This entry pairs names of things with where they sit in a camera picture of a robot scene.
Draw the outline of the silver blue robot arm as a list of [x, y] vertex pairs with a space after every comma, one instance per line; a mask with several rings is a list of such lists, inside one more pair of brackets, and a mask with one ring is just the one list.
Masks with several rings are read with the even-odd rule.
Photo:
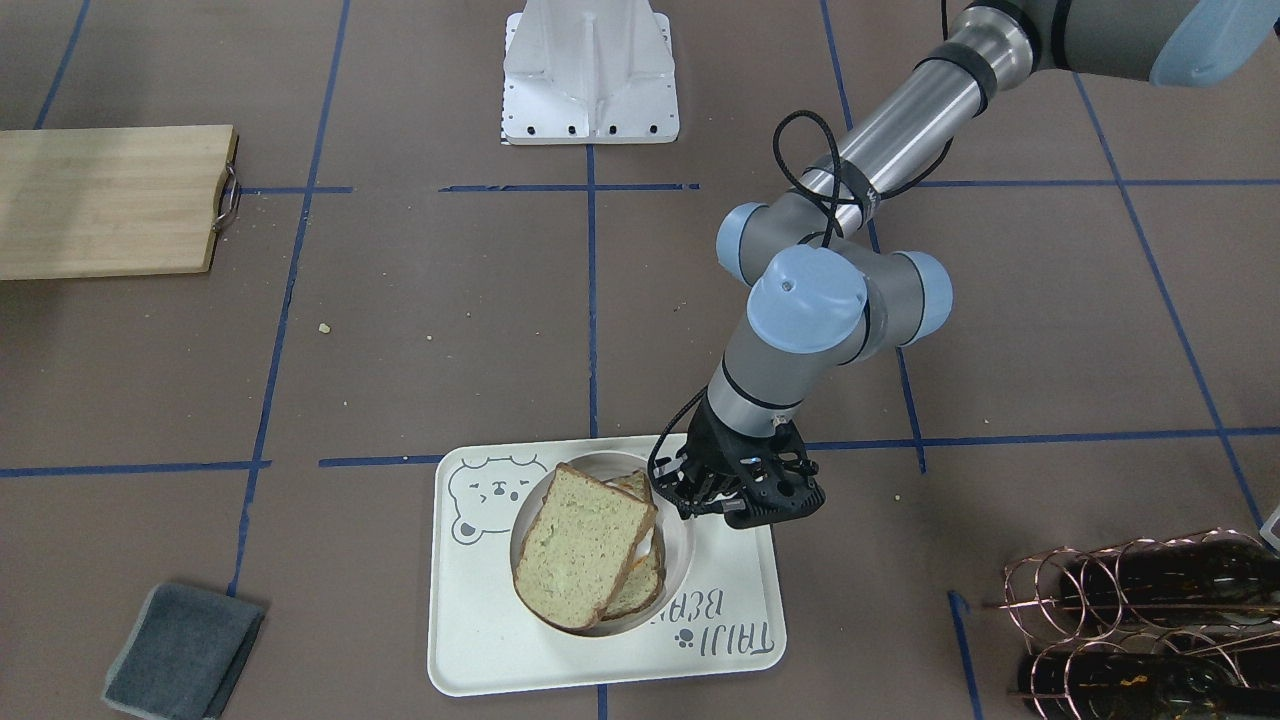
[[1041, 70], [1207, 87], [1239, 70], [1277, 24], [1275, 1], [974, 1], [941, 45], [773, 202], [722, 222], [719, 264], [749, 288], [684, 446], [653, 450], [653, 489], [684, 520], [733, 529], [806, 518], [826, 495], [795, 416], [836, 366], [937, 332], [954, 286], [925, 252], [877, 252], [858, 233], [916, 187], [956, 133]]

